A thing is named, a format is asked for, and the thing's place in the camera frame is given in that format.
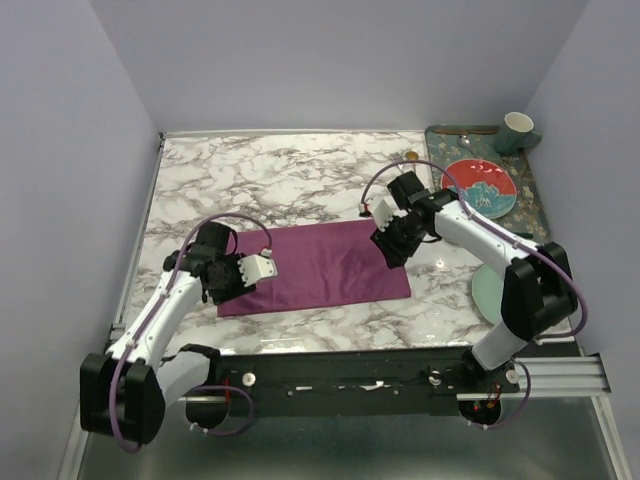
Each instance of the white marble surface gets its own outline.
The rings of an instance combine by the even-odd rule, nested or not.
[[[127,324],[157,286],[163,259],[203,217],[244,212],[274,227],[354,220],[364,185],[389,156],[414,150],[425,158],[425,148],[421,132],[167,140]],[[428,168],[417,168],[432,186]],[[398,173],[384,174],[372,194],[386,194],[386,183]],[[216,318],[213,305],[201,304],[184,319],[168,351],[185,343],[225,353],[469,345],[491,328],[470,295],[480,264],[443,241],[421,246],[407,263],[410,299],[225,319]]]

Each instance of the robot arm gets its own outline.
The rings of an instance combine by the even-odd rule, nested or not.
[[[407,215],[394,216],[380,200],[369,206],[368,213],[378,227],[371,239],[384,254],[389,268],[404,265],[429,234],[465,248],[504,280],[502,322],[463,358],[471,377],[482,377],[505,364],[544,330],[576,311],[575,294],[556,272],[470,219],[455,192],[445,189],[431,194],[414,172],[400,175],[388,189]],[[513,236],[495,226],[508,237]],[[540,246],[525,239],[517,242],[542,253],[571,275],[566,253],[559,245]]]
[[[254,291],[256,283],[278,274],[267,249],[250,256],[227,253],[231,235],[236,237],[225,225],[203,225],[182,259],[171,290],[167,291],[167,285],[178,251],[165,259],[159,285],[125,334],[105,354],[89,354],[85,358],[80,368],[82,428],[112,434],[108,397],[118,362],[124,361],[116,396],[118,425],[124,438],[139,444],[155,437],[167,405],[207,381],[211,359],[219,356],[211,348],[186,345],[160,368],[178,324],[198,301],[206,302],[210,297],[218,305]],[[154,311],[161,295],[166,298]],[[134,333],[137,342],[132,340]]]

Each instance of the lavender wall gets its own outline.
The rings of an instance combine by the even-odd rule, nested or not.
[[[424,128],[528,104],[585,0],[91,0],[160,129]]]
[[[629,461],[640,476],[640,3],[592,0],[527,112],[544,132],[531,163],[554,237],[590,301]]]
[[[0,476],[57,478],[158,135],[86,0],[0,2]]]

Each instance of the plate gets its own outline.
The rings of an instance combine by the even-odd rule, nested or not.
[[[471,279],[471,296],[478,310],[493,325],[500,323],[504,282],[489,268],[482,265]]]
[[[513,180],[495,163],[466,158],[452,163],[446,170],[464,190],[467,203],[487,218],[502,217],[516,204],[518,191]],[[445,175],[440,179],[440,186],[455,190]]]

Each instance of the purple cloth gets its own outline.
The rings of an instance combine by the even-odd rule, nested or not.
[[[389,270],[369,239],[372,220],[322,223],[271,230],[278,277],[218,306],[218,315],[249,315],[411,296],[404,268]],[[238,252],[251,255],[265,245],[261,230],[238,234]]]

